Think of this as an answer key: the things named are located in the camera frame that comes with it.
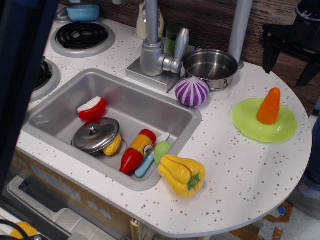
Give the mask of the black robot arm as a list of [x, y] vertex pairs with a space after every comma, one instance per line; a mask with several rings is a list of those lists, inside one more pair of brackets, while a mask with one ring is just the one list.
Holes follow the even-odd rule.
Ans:
[[[113, 21], [107, 25], [116, 31], [119, 46], [93, 58], [94, 61], [110, 62], [110, 68], [95, 67], [93, 61], [80, 58], [77, 63], [83, 70], [61, 70], [61, 82], [46, 99], [26, 111], [29, 103], [27, 87], [20, 86], [17, 78], [9, 78], [9, 57], [1, 54], [0, 93], [1, 103], [19, 113], [22, 126], [18, 148], [31, 151], [31, 141], [50, 148], [61, 156], [45, 150], [33, 157], [50, 165], [56, 172], [67, 175], [90, 189], [111, 187], [146, 191], [166, 186], [152, 165], [143, 178], [119, 171], [122, 153], [106, 157], [101, 153], [87, 154], [71, 145], [76, 130], [82, 126], [77, 116], [77, 105], [92, 96], [104, 94], [109, 107], [107, 115], [120, 124], [125, 143], [131, 143], [144, 128], [161, 135], [169, 133], [173, 144], [169, 153], [191, 158], [205, 166], [204, 185], [229, 190], [232, 188], [257, 188], [263, 195], [285, 197], [296, 187], [307, 167], [312, 133], [303, 105], [295, 93], [275, 74], [267, 74], [257, 65], [245, 63], [237, 72], [231, 86], [215, 91], [199, 107], [180, 104], [173, 93], [163, 94], [151, 87], [125, 77], [125, 68], [136, 60], [142, 41], [133, 29]], [[291, 138], [281, 142], [260, 142], [245, 136], [233, 123], [232, 112], [240, 102], [255, 98], [258, 102], [272, 87], [281, 90], [286, 113], [283, 128], [271, 132], [280, 136], [291, 129]]]

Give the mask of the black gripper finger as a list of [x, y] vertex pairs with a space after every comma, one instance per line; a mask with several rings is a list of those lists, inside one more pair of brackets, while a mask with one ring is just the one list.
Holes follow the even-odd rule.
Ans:
[[304, 68], [299, 80], [295, 84], [296, 87], [305, 87], [307, 86], [320, 72], [320, 62], [319, 61], [310, 61], [307, 63]]
[[269, 74], [276, 65], [281, 52], [279, 41], [276, 39], [269, 39], [263, 43], [262, 47], [262, 68]]

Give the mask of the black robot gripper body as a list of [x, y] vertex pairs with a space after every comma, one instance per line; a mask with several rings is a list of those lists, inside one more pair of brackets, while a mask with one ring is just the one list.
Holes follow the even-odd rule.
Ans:
[[264, 24], [260, 42], [278, 40], [280, 53], [307, 63], [320, 62], [320, 12], [297, 10], [292, 25]]

